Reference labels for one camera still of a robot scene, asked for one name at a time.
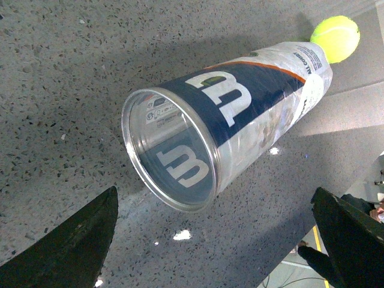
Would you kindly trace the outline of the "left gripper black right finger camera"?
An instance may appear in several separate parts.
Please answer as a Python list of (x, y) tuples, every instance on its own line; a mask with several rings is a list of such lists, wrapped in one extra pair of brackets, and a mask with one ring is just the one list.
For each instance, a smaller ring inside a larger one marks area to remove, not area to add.
[(319, 187), (311, 200), (332, 267), (344, 287), (383, 287), (383, 224)]

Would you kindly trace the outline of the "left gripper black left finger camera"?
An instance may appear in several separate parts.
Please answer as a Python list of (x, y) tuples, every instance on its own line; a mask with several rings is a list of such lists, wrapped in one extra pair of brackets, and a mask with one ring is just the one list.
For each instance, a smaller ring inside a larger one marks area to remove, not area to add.
[(115, 234), (112, 186), (1, 266), (1, 287), (93, 287)]

